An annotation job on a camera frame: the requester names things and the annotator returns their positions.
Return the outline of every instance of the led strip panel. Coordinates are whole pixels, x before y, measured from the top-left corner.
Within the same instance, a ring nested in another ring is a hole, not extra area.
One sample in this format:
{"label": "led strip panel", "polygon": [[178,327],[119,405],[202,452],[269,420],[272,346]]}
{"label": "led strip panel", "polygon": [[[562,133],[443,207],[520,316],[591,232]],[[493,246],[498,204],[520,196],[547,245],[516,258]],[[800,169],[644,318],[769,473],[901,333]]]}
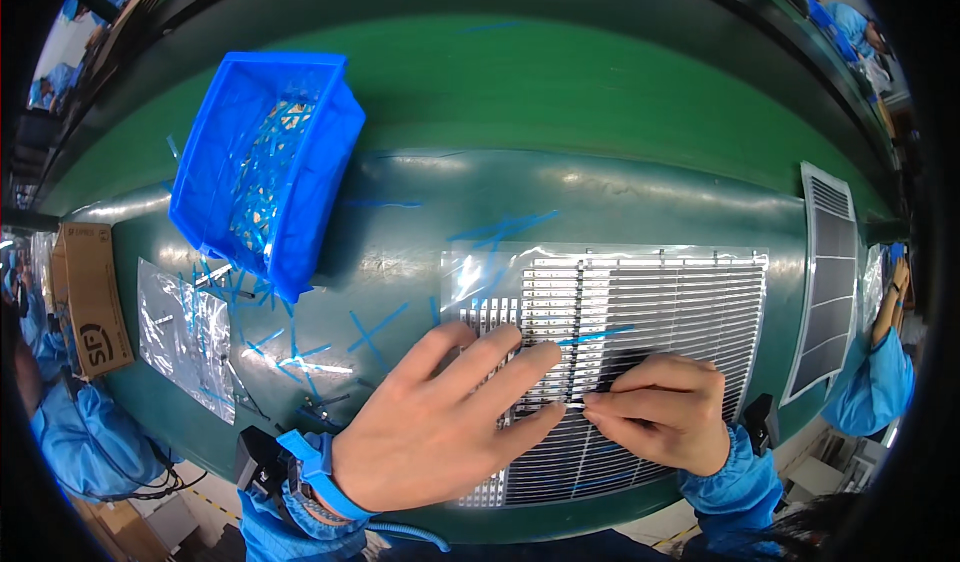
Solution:
{"label": "led strip panel", "polygon": [[[516,325],[521,349],[560,343],[560,363],[504,415],[501,426],[550,400],[577,401],[583,393],[606,391],[652,352],[714,360],[726,375],[723,417],[732,421],[760,339],[767,268],[765,253],[736,257],[720,250],[659,259],[538,257],[522,270],[522,289],[513,297],[463,301],[458,311],[478,335]],[[569,409],[542,443],[458,503],[514,506],[599,496],[673,472],[607,440],[581,411]]]}

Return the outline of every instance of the left hand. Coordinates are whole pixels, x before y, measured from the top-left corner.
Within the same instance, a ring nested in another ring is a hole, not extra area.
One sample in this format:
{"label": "left hand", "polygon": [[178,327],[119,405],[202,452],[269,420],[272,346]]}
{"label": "left hand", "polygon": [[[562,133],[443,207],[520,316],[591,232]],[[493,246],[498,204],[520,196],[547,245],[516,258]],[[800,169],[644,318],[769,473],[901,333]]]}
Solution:
{"label": "left hand", "polygon": [[[520,341],[512,325],[479,339],[462,322],[426,333],[333,439],[332,478],[343,494],[373,512],[446,501],[542,441],[564,416],[561,403],[501,430],[497,418],[560,362],[556,343],[521,353],[477,387]],[[463,352],[432,377],[458,346]]]}

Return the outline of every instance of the wall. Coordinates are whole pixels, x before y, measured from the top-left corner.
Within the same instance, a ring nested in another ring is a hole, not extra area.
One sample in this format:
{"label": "wall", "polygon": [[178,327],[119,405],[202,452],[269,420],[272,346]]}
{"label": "wall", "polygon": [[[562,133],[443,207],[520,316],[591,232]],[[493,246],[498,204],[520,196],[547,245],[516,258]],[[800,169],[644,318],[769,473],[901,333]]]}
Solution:
{"label": "wall", "polygon": [[72,66],[79,64],[84,57],[87,39],[96,25],[90,15],[86,15],[79,22],[70,22],[63,16],[57,16],[47,42],[43,46],[40,59],[36,63],[33,79],[46,75],[61,62]]}

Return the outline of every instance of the blue plastic bin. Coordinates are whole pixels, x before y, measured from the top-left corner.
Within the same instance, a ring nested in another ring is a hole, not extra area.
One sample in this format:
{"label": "blue plastic bin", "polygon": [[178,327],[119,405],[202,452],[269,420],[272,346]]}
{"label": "blue plastic bin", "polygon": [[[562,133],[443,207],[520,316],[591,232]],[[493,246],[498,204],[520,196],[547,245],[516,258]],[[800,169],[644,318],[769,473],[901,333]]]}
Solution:
{"label": "blue plastic bin", "polygon": [[[187,241],[269,280],[291,303],[312,288],[330,207],[366,119],[344,82],[346,65],[331,54],[226,54],[176,172],[169,215]],[[266,208],[245,213],[250,197]],[[265,228],[245,237],[250,231],[238,227],[254,221]]]}

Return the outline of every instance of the bracelet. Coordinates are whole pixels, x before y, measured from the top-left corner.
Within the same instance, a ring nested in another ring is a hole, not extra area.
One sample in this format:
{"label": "bracelet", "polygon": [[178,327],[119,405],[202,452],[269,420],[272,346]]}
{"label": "bracelet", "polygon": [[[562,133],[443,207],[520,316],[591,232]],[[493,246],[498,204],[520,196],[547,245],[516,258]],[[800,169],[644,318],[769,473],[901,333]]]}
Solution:
{"label": "bracelet", "polygon": [[302,480],[313,487],[317,495],[329,506],[330,512],[337,517],[343,520],[366,520],[379,514],[355,504],[330,479],[330,473],[333,472],[330,466],[333,435],[323,433],[319,437],[319,449],[307,443],[304,436],[296,429],[283,433],[276,438],[276,442],[290,451],[296,459],[303,461],[300,471]]}

